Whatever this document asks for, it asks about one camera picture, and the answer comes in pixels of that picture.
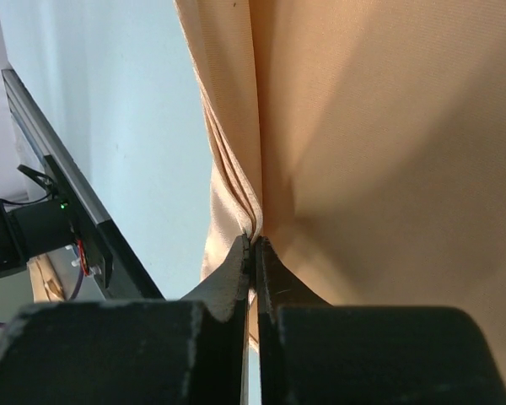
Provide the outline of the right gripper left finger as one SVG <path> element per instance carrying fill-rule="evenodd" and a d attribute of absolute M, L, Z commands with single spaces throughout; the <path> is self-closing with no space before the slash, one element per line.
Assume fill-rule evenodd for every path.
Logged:
<path fill-rule="evenodd" d="M 0 404 L 244 404 L 250 241 L 180 300 L 27 305 L 0 337 Z"/>

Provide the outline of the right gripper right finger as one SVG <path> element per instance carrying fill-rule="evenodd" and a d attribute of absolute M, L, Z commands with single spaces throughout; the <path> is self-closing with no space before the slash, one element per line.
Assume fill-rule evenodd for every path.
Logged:
<path fill-rule="evenodd" d="M 506 404 L 479 326 L 446 306 L 330 305 L 255 244 L 265 404 Z"/>

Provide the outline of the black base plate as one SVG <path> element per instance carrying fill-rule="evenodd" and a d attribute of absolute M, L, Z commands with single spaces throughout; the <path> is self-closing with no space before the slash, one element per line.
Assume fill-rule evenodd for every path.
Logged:
<path fill-rule="evenodd" d="M 163 295 L 148 275 L 94 189 L 69 158 L 64 161 L 48 154 L 46 174 L 53 178 L 62 201 L 83 242 L 89 267 L 100 272 L 96 283 L 107 299 L 161 299 Z"/>

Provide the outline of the aluminium front rail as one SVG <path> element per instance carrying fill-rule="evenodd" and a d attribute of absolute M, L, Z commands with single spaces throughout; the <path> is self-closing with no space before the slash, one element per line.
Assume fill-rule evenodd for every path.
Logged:
<path fill-rule="evenodd" d="M 13 119 L 22 130 L 45 173 L 54 179 L 57 190 L 76 202 L 93 224 L 110 220 L 72 155 L 13 69 L 2 70 L 3 82 Z"/>

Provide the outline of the peach cloth napkin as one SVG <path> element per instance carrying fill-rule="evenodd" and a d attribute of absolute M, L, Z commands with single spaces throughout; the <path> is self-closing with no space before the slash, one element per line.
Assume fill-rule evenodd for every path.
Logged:
<path fill-rule="evenodd" d="M 179 1 L 213 156 L 202 275 L 267 237 L 342 304 L 506 314 L 506 1 Z"/>

